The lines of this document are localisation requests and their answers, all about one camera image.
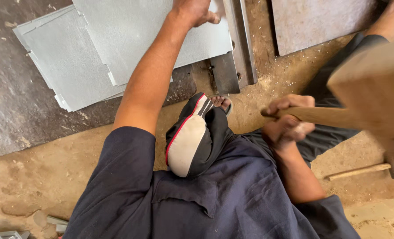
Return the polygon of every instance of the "metal sheet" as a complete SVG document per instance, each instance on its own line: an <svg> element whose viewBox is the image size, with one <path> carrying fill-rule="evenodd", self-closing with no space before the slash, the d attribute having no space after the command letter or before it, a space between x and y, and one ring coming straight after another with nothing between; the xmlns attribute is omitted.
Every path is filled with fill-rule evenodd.
<svg viewBox="0 0 394 239"><path fill-rule="evenodd" d="M22 35L30 57L66 110L76 111L123 92L113 86L109 69L101 62L85 28L86 21L73 8Z"/></svg>
<svg viewBox="0 0 394 239"><path fill-rule="evenodd" d="M366 29L378 0L272 0L279 55Z"/></svg>
<svg viewBox="0 0 394 239"><path fill-rule="evenodd" d="M53 216L46 216L46 221L51 224L60 224L60 225L67 225L69 223L65 220L61 220Z"/></svg>
<svg viewBox="0 0 394 239"><path fill-rule="evenodd" d="M30 48L30 46L28 46L27 42L25 42L22 35L30 32L30 31L33 31L34 29L56 19L57 17L65 14L66 12L69 12L71 10L75 10L75 6L73 4L70 6L67 6L65 8L58 9L57 11L49 13L45 16L42 16L42 17L36 18L34 20L31 20L29 22L26 22L24 24L20 24L17 26L17 28L13 29L13 31L14 31L15 35L17 36L17 38L19 39L19 41L23 44L24 48L27 51L30 51L31 48Z"/></svg>
<svg viewBox="0 0 394 239"><path fill-rule="evenodd" d="M0 232L2 239L22 239L17 231L4 231Z"/></svg>
<svg viewBox="0 0 394 239"><path fill-rule="evenodd" d="M113 74L113 85L126 84L137 63L155 39L173 0L74 0L87 22L88 32ZM217 11L215 2L210 10ZM189 31L175 68L231 51L225 18Z"/></svg>
<svg viewBox="0 0 394 239"><path fill-rule="evenodd" d="M56 225L56 232L58 233L64 233L66 232L66 229L67 229L67 225L59 225L59 224Z"/></svg>

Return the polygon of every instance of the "wooden mallet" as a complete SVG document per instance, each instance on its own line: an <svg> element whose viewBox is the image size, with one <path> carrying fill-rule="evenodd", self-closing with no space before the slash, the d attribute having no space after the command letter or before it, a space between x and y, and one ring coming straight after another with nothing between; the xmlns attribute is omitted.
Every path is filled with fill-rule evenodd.
<svg viewBox="0 0 394 239"><path fill-rule="evenodd" d="M359 52L330 77L328 88L346 107L292 107L302 121L340 128L368 130L394 158L394 43Z"/></svg>

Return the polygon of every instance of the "navy blue shirt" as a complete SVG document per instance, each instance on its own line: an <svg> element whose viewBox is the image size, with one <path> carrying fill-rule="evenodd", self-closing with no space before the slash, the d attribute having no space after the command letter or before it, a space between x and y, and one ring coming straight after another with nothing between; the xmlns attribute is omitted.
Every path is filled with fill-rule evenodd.
<svg viewBox="0 0 394 239"><path fill-rule="evenodd" d="M155 140L134 127L110 133L63 239L359 238L336 195L293 205L245 137L193 179L153 172Z"/></svg>

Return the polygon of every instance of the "toe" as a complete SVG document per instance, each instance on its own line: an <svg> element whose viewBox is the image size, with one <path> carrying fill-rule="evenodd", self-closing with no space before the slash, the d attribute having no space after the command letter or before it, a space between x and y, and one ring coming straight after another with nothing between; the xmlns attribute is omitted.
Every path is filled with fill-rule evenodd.
<svg viewBox="0 0 394 239"><path fill-rule="evenodd" d="M215 102L213 102L213 104L214 104L216 107L218 107L218 106L221 105L220 99L221 99L220 96L216 96L216 100L215 100Z"/></svg>
<svg viewBox="0 0 394 239"><path fill-rule="evenodd" d="M226 99L222 102L221 106L224 110L228 109L228 107L231 105L231 101Z"/></svg>

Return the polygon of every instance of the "forearm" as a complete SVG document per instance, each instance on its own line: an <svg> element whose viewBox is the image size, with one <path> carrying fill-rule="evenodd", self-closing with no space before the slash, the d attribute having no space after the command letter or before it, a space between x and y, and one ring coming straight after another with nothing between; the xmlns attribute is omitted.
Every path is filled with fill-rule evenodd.
<svg viewBox="0 0 394 239"><path fill-rule="evenodd" d="M281 180L293 204L313 202L327 196L295 143L277 155Z"/></svg>
<svg viewBox="0 0 394 239"><path fill-rule="evenodd" d="M125 90L113 129L132 125L155 134L157 116L166 98L172 70L189 26L170 12L153 44L136 66ZM130 117L134 114L146 115Z"/></svg>

